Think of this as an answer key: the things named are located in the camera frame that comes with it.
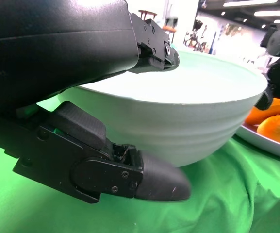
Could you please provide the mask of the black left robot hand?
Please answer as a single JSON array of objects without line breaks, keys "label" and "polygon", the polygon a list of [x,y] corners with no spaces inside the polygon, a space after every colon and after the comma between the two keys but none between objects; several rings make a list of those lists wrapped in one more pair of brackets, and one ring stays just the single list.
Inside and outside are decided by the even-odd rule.
[{"label": "black left robot hand", "polygon": [[178,53],[152,20],[124,0],[0,0],[0,148],[14,172],[88,203],[102,193],[181,201],[191,185],[178,168],[106,137],[104,124],[63,91],[127,71],[171,71]]}]

